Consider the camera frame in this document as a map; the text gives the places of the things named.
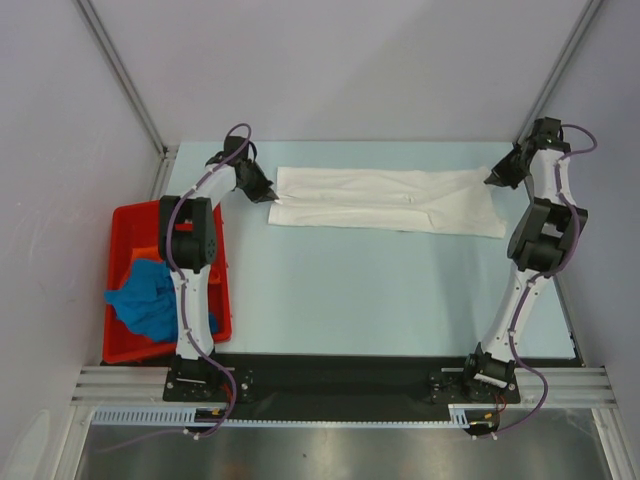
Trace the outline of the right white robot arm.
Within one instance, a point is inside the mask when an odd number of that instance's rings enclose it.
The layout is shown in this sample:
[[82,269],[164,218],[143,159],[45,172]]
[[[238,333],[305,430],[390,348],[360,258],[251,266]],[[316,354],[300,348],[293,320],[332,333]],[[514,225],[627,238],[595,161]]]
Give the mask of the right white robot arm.
[[490,401],[515,385],[515,369],[524,366],[518,344],[534,302],[566,268],[588,221],[588,211],[577,206],[570,191],[570,160],[581,152],[565,140],[568,127],[555,118],[535,120],[528,136],[513,145],[485,180],[512,189],[526,179],[534,185],[508,244],[513,267],[501,305],[461,376],[462,392],[473,402]]

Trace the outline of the white t shirt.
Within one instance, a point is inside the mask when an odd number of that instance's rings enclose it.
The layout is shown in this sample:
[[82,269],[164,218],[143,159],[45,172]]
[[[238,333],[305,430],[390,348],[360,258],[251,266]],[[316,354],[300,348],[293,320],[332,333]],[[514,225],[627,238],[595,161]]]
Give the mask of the white t shirt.
[[500,239],[506,222],[484,183],[488,169],[426,172],[280,167],[268,223]]

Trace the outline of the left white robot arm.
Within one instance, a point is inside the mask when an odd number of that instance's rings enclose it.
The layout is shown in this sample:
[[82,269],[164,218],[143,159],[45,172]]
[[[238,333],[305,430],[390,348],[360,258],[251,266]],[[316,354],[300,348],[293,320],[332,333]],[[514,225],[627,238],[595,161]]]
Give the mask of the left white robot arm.
[[278,199],[256,159],[249,138],[230,134],[192,187],[159,200],[158,250],[170,271],[178,324],[163,392],[167,402],[205,402],[234,391],[233,376],[213,358],[208,285],[218,253],[214,210],[237,189],[253,203]]

